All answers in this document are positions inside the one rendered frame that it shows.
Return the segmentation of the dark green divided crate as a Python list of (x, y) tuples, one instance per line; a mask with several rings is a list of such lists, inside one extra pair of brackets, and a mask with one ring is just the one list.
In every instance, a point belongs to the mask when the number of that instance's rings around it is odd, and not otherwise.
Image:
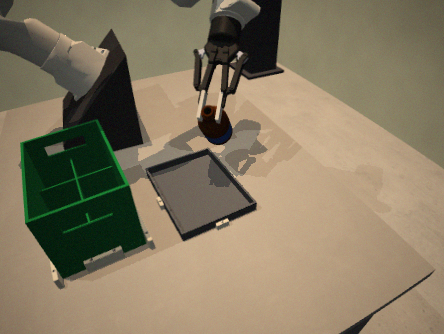
[[(86, 144), (49, 156), (44, 148), (80, 136)], [(20, 149), (25, 224), (63, 279), (114, 248), (126, 253), (147, 244), (98, 119), (21, 142)]]

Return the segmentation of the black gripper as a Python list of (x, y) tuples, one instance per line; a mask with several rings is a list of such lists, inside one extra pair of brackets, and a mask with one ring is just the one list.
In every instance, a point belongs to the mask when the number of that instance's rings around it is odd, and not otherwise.
[[(221, 92), (219, 92), (215, 121), (221, 122), (222, 110), (225, 108), (226, 98), (235, 94), (243, 71), (248, 62), (248, 54), (239, 51), (241, 23), (230, 16), (217, 16), (212, 19), (207, 44), (203, 49), (194, 49), (195, 56), (193, 86), (199, 91), (198, 111), (196, 118), (202, 122), (201, 110), (206, 105), (208, 89), (217, 65), (222, 65)], [(234, 39), (233, 39), (234, 38)], [(208, 65), (201, 83), (202, 59), (208, 56)], [(236, 55), (236, 56), (235, 56)], [(238, 56), (238, 57), (237, 57)], [(237, 57), (235, 71), (228, 87), (229, 65)]]

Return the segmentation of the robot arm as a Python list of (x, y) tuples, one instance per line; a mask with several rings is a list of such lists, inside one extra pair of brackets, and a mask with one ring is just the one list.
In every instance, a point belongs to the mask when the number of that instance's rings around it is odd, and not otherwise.
[[(54, 77), (56, 84), (73, 93), (75, 101), (79, 100), (99, 77), (109, 51), (75, 42), (37, 19), (19, 22), (4, 18), (13, 2), (0, 0), (0, 51), (39, 66)], [(251, 0), (213, 0), (209, 20), (211, 23), (216, 16), (230, 16), (243, 29), (259, 13), (260, 7)]]

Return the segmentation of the brown bottle with blue label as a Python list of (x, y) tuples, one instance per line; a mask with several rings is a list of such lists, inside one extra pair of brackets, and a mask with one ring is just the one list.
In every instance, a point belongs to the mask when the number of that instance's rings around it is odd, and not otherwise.
[[(214, 108), (215, 107), (215, 108)], [(222, 110), (221, 122), (215, 121), (217, 106), (206, 105), (201, 110), (203, 121), (198, 121), (198, 126), (206, 139), (214, 145), (222, 145), (232, 136), (232, 126), (227, 113)]]

